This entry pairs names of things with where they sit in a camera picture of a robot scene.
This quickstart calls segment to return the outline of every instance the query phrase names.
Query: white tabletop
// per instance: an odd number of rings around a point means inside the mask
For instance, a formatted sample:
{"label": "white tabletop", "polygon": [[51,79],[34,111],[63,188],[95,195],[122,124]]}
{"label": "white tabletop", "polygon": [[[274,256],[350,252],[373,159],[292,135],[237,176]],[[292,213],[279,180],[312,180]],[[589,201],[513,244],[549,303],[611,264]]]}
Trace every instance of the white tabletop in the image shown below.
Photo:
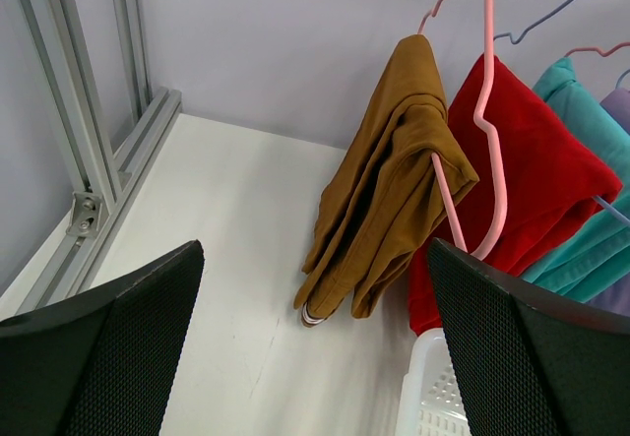
{"label": "white tabletop", "polygon": [[206,266],[163,436],[394,432],[414,335],[405,285],[371,318],[346,301],[306,329],[304,280],[322,189],[344,151],[180,115],[93,286],[190,239]]}

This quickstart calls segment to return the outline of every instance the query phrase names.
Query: brown cloth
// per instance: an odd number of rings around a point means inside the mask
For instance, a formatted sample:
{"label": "brown cloth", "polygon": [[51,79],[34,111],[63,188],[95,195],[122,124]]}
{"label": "brown cloth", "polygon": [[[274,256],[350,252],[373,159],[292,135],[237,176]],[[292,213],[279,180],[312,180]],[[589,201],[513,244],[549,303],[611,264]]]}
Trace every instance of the brown cloth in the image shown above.
{"label": "brown cloth", "polygon": [[423,35],[401,40],[363,122],[322,193],[306,282],[293,306],[308,301],[328,318],[354,288],[352,316],[365,318],[385,288],[446,212],[431,162],[442,159],[453,201],[478,181],[446,124],[446,96]]}

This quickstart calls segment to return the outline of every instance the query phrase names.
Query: teal cloth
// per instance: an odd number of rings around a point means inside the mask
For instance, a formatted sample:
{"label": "teal cloth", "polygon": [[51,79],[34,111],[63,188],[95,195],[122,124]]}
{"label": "teal cloth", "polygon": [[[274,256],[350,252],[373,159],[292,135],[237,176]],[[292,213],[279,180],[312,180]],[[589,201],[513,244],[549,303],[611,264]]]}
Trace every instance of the teal cloth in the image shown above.
{"label": "teal cloth", "polygon": [[[614,170],[624,187],[613,206],[630,216],[630,136],[576,80],[571,59],[564,57],[549,67],[534,92],[582,144]],[[630,228],[601,211],[521,277],[586,302],[628,273]]]}

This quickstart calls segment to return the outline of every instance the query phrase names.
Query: folded cloth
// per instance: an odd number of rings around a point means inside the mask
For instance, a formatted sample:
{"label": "folded cloth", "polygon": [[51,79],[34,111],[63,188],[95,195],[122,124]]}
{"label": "folded cloth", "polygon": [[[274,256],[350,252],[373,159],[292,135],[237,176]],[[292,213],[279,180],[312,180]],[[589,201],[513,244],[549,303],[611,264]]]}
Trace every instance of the folded cloth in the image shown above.
{"label": "folded cloth", "polygon": [[[577,81],[571,59],[549,67],[534,91],[624,184],[613,206],[630,216],[630,136]],[[586,302],[630,272],[630,228],[603,211],[533,264],[523,279]]]}
{"label": "folded cloth", "polygon": [[[630,92],[625,89],[613,90],[600,105],[626,133],[630,133]],[[630,316],[630,274],[589,300],[589,305]]]}
{"label": "folded cloth", "polygon": [[[494,85],[484,117],[499,134],[508,212],[503,232],[484,262],[518,276],[570,238],[600,209],[593,195],[611,201],[621,184],[497,58],[494,71]],[[449,127],[480,178],[478,185],[457,207],[470,251],[485,237],[494,211],[487,139],[473,123],[482,83],[481,57],[449,109]],[[453,241],[446,222],[433,236]],[[410,325],[418,334],[441,326],[426,266],[429,242],[426,241],[413,257],[409,273]]]}
{"label": "folded cloth", "polygon": [[626,133],[630,133],[630,92],[625,89],[613,90],[601,101],[601,107]]}
{"label": "folded cloth", "polygon": [[446,117],[431,46],[422,35],[403,39],[322,193],[313,246],[302,269],[308,277],[295,308],[308,301],[310,316],[327,318],[354,288],[352,316],[369,316],[445,217],[432,153],[442,159],[454,202],[471,190],[478,177]]}

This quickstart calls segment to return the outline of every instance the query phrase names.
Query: red garment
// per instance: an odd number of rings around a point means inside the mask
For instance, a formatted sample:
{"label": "red garment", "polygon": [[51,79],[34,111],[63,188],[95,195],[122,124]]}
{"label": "red garment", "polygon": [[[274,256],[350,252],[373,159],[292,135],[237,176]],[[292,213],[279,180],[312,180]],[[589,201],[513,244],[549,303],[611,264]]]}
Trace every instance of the red garment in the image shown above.
{"label": "red garment", "polygon": [[[484,116],[496,127],[501,140],[508,213],[503,232],[485,262],[517,277],[600,210],[593,196],[612,203],[622,185],[498,58],[494,70],[494,86]],[[494,211],[487,138],[473,122],[482,83],[483,56],[449,109],[449,127],[480,179],[457,207],[469,251],[480,244]],[[426,264],[426,250],[433,237],[453,242],[446,220],[415,253],[409,266],[410,326],[417,334],[442,326]]]}

